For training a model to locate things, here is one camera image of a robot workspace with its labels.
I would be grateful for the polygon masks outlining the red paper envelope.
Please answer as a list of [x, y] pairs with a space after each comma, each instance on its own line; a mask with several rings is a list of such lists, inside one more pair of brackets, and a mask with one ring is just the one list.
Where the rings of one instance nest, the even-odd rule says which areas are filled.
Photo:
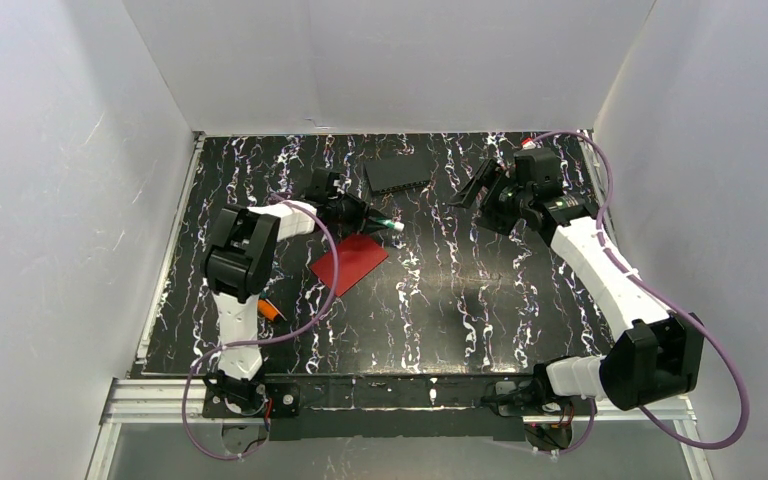
[[[337, 244], [339, 263], [335, 295], [341, 297], [388, 258], [388, 252], [371, 236], [353, 234]], [[323, 255], [310, 270], [324, 284], [333, 284], [333, 253]]]

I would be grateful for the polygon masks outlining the white green glue stick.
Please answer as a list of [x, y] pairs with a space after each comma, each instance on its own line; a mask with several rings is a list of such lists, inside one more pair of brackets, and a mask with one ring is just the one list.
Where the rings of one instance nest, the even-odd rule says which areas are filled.
[[385, 226], [388, 229], [395, 230], [397, 232], [402, 232], [405, 228], [405, 225], [402, 222], [389, 219], [389, 218], [378, 218], [376, 222]]

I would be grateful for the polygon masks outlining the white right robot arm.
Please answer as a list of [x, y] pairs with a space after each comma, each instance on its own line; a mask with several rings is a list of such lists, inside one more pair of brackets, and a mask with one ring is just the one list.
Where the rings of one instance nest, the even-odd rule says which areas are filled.
[[520, 150], [509, 169], [484, 160], [449, 203], [476, 206], [477, 225], [499, 234], [524, 221], [573, 270], [614, 337], [604, 356], [535, 366], [530, 383], [503, 394], [504, 402], [544, 405], [584, 397], [608, 399], [628, 411], [696, 387], [702, 334], [636, 285], [626, 262], [609, 259], [609, 241], [598, 239], [595, 203], [565, 191], [561, 161], [552, 150]]

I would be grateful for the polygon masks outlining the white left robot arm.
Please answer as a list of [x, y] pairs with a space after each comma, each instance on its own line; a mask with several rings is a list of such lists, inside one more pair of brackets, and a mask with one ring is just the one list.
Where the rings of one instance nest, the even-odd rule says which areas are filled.
[[[209, 235], [203, 276], [219, 315], [218, 365], [204, 376], [213, 395], [240, 405], [257, 406], [265, 386], [256, 376], [263, 365], [262, 346], [283, 343], [311, 330], [343, 295], [387, 256], [370, 234], [403, 223], [385, 216], [360, 197], [339, 187], [336, 171], [318, 168], [297, 195], [273, 194], [273, 203], [244, 207], [228, 204]], [[272, 277], [279, 242], [319, 231], [330, 251], [316, 269], [330, 288], [319, 311], [287, 334], [259, 335], [259, 304]]]

